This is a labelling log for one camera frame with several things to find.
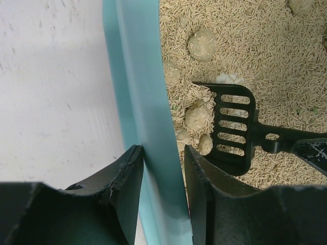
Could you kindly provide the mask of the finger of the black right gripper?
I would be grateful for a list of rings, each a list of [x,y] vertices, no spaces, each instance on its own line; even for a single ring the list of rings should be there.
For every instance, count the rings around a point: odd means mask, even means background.
[[[291,153],[326,176],[326,138],[298,140]]]

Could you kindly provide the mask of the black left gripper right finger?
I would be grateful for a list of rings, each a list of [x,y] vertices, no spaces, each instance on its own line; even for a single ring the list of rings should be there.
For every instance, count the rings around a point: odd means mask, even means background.
[[[194,244],[326,244],[326,187],[260,190],[184,150]]]

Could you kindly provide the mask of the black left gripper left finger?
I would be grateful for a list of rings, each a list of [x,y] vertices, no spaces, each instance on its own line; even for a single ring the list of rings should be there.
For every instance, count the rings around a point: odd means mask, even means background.
[[[1,183],[1,244],[134,244],[143,172],[133,145],[66,189]]]

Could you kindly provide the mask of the black slotted litter scoop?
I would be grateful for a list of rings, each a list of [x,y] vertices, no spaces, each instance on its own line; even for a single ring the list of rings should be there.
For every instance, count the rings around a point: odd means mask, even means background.
[[[206,159],[233,176],[246,174],[255,147],[271,154],[291,153],[298,140],[326,138],[314,133],[269,126],[259,122],[259,111],[252,92],[236,84],[203,83],[214,93],[213,149]]]

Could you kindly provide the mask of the teal plastic litter box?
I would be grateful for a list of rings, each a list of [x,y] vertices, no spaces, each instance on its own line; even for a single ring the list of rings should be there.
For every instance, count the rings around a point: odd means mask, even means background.
[[[192,229],[162,65],[159,2],[103,1],[103,27],[126,148],[144,148],[139,202],[147,244],[191,244]]]

